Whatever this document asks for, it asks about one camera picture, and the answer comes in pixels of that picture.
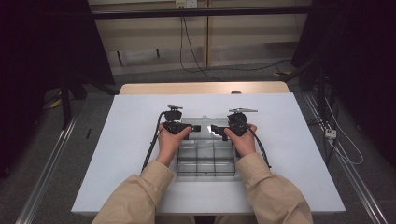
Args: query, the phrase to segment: hand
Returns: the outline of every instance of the hand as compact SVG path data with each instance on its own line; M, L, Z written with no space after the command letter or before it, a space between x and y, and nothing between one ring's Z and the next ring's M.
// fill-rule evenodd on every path
M192 128L187 127L178 134L172 134L169 133L161 123L158 130L160 130L160 136L158 137L160 141L160 154L156 161L159 161L165 166L169 166L180 145L180 141L192 131Z
M257 131L256 125L248 124L248 126L254 133ZM247 130L247 132L245 132L244 135L240 137L234 134L229 128L225 128L224 132L230 137L231 141L233 141L233 144L235 145L235 148L239 154L241 154L241 157L256 152L254 136L249 130Z

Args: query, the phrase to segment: clear plastic container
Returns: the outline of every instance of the clear plastic container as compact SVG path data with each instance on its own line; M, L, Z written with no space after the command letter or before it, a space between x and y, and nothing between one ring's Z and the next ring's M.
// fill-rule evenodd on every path
M235 159L230 140L222 141L210 130L211 125L228 126L227 119L183 119L182 123L201 125L201 131L190 133L183 140L177 153L179 176L234 176Z

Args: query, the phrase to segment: cable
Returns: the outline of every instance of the cable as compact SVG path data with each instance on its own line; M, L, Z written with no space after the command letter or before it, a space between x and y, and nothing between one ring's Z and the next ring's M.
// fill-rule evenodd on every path
M323 147L324 147L324 161L327 167L327 161L329 161L328 157L327 157L327 144L326 144L326 137L323 135Z
M330 109L330 113L332 114L332 118L334 119L335 125L338 127L338 129L341 131L341 133L349 140L349 142L352 143L353 147L356 148L356 150L358 151L358 153L361 155L361 161L359 161L359 162L351 161L349 158L347 158L347 155L346 155L346 157L345 157L344 155L342 155L341 152L338 150L338 148L337 148L331 141L329 141L330 145L331 145L332 147L334 147L334 150L335 150L345 161L347 161L347 162L349 162L349 163L351 163L351 164L356 164L356 165L362 164L363 161L364 161L364 158L363 158L363 155L361 154L361 151L358 149L358 147L355 145L355 143L347 136L347 134L344 132L344 130L340 127L340 125L338 124L338 122L337 122L337 120L336 120L336 118L335 118L335 116L334 116L334 113L332 112L332 109L330 108L329 102L327 101L327 99L325 99L325 101L326 101L327 106L328 106L329 109Z
M253 130L248 127L246 123L244 123L247 127L247 129L253 134L254 138L256 138L257 143L259 144L260 151L262 152L262 157L265 160L265 163L267 163L268 168L271 168L270 163L268 162L267 154L265 153L264 146L262 145L262 141L260 141L259 137L253 132Z
M192 70L191 71L191 70L186 69L184 67L184 65L183 65L182 60L181 60L181 50L183 49L183 20L184 20L185 29L186 29L186 36L187 36L187 38L189 40L189 44L190 44L190 50L191 50L191 53L192 53L192 55L194 57L195 63L198 65L199 70ZM258 68L202 68L202 67L199 66L199 64L198 64L198 62L197 62L197 60L195 58L195 54L194 54L194 52L192 50L192 46L191 46L191 42L190 42L190 36L189 36L188 30L187 30L187 23L186 23L184 17L183 17L183 20L180 18L180 21L181 21L181 31L180 31L180 33L181 33L181 41L180 41L179 61L180 61L180 65L183 68L183 70L188 72L188 73L198 73L198 72L203 72L203 71L215 71L215 70L247 71L247 72L249 72L249 71L257 71L257 70L266 69L266 68L269 68L269 67L272 67L272 66L276 66L276 69L279 71L279 69L277 68L278 64L283 63L283 62L291 61L291 59L284 59L284 60L277 61L276 63L272 63L270 65L266 65L264 67L258 67Z
M199 70L200 70L205 76L210 77L210 78L213 78L213 79L215 79L215 80L217 80L217 81L223 82L224 80L221 80L221 79L219 79L219 78L212 77L212 76L208 75L208 74L201 68L201 66L198 64L197 59L196 59L195 54L194 54L194 51L192 50L192 45L191 45L191 42L190 42L189 31L188 31L188 29L187 29L186 19L185 19L184 17L182 17L182 18L180 18L180 19L183 19L183 20L181 21L181 25L183 25L183 22L184 22L184 28L186 29L186 36L187 36L187 39L189 40L189 45L190 45L191 54L192 54L192 56L193 56L193 58L194 58L194 60L195 60L195 64L198 66ZM182 36L181 36L181 43L183 43L183 33L181 33L181 34L182 34Z
M143 163L142 172L143 172L143 170L146 168L146 166L148 165L148 163L149 163L149 158L150 158L151 153L152 153L152 149L154 149L155 143L157 142L157 138L158 138L158 136L160 135L160 132L163 130L163 129L160 129L160 131L158 132L158 127L160 126L161 117L162 117L164 114L165 114L165 112L163 111L163 112L160 114L160 116L158 117L157 128L155 129L154 136L152 137L152 141L151 141L150 146L149 146L149 149L148 149L148 154L146 155L145 162Z
M329 154L327 160L325 161L326 167L329 167L330 159L332 158L332 154L333 154L333 153L334 153L334 147L332 147L332 148L330 149L330 154Z

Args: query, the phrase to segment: controller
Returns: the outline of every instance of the controller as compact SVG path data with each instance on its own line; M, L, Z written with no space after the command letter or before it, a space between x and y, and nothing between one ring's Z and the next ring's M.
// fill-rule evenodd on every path
M257 110L245 109L245 108L231 109L229 111L234 112L233 114L227 116L229 127L218 127L216 125L210 126L211 131L214 132L215 134L221 135L223 141L228 140L228 136L224 132L225 128L229 128L237 136L242 136L244 135L244 133L248 131L248 126L247 126L248 119L243 112L257 112Z
M181 123L179 121L175 120L180 120L181 119L181 112L178 111L179 109L182 109L183 107L180 106L175 106L175 105L169 105L168 106L171 110L165 111L165 119L166 122L163 123L163 127L172 134L178 134L181 131L183 131L187 127L192 128L192 132L200 132L201 131L201 126L199 125L191 125L187 123Z

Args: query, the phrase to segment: beige shirt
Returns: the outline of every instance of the beige shirt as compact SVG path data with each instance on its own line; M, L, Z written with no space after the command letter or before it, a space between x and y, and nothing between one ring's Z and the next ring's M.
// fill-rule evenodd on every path
M286 178L274 175L258 153L236 164L247 187L247 199L259 223L313 223L303 194ZM131 175L110 195L93 223L154 223L155 208L173 173L151 161L143 173Z

